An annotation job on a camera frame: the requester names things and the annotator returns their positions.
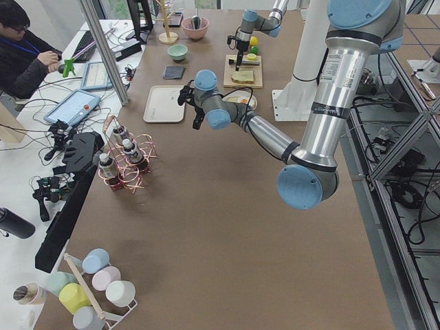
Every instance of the pink bowl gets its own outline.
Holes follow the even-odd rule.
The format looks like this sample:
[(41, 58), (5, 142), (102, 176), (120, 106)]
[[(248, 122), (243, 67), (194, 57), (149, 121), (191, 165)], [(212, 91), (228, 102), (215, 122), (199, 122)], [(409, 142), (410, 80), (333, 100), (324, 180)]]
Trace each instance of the pink bowl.
[(201, 18), (201, 28), (199, 28), (198, 30), (194, 30), (191, 25), (191, 19), (192, 19), (192, 17), (188, 17), (188, 18), (184, 19), (181, 22), (181, 28), (183, 29), (185, 34), (193, 40), (198, 40), (198, 39), (203, 38), (205, 36), (206, 32), (208, 31), (209, 21), (206, 18), (202, 17)]

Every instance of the wooden cutting board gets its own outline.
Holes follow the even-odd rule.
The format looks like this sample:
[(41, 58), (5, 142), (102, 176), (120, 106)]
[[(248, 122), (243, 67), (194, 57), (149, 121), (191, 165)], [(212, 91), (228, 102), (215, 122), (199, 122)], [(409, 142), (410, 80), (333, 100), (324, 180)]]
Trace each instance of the wooden cutting board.
[(242, 65), (240, 66), (240, 71), (242, 70), (252, 70), (254, 72), (254, 83), (252, 84), (239, 84), (237, 82), (233, 82), (231, 80), (232, 72), (235, 71), (235, 65), (229, 65), (229, 59), (235, 60), (237, 55), (226, 55), (225, 60), (225, 75), (223, 77), (223, 87), (253, 87), (253, 88), (263, 88), (263, 72), (262, 66), (263, 62), (261, 61), (261, 56), (256, 57), (256, 60), (260, 62), (260, 65)]

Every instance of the person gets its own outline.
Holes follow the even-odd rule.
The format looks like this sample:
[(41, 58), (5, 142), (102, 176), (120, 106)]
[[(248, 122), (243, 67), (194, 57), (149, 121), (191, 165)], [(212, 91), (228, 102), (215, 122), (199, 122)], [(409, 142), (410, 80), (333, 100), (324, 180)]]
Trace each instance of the person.
[(29, 27), (28, 15), (15, 0), (0, 0), (0, 90), (15, 98), (30, 98), (61, 59), (61, 52)]

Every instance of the aluminum pole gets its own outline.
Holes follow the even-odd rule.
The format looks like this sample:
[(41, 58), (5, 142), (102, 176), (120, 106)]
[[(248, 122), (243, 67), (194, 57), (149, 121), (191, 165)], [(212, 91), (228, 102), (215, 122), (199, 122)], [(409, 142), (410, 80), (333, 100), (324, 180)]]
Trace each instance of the aluminum pole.
[(101, 59), (110, 77), (110, 81), (113, 84), (113, 88), (115, 89), (115, 92), (118, 95), (122, 105), (126, 105), (129, 101), (129, 96), (127, 94), (127, 91), (125, 90), (124, 84), (122, 83), (118, 67), (116, 67), (115, 56), (110, 50), (104, 31), (102, 31), (98, 14), (96, 13), (95, 7), (93, 5), (93, 1), (79, 0), (79, 4), (82, 14), (84, 15), (84, 18), (89, 25), (91, 35), (96, 42), (98, 51), (101, 54)]

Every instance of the bread slice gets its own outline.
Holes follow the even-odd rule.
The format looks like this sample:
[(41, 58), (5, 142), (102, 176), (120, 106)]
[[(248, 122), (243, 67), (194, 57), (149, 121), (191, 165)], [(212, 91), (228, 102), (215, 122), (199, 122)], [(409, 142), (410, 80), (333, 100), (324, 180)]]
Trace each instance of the bread slice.
[(231, 80), (239, 84), (253, 84), (254, 72), (252, 70), (234, 71), (232, 72)]

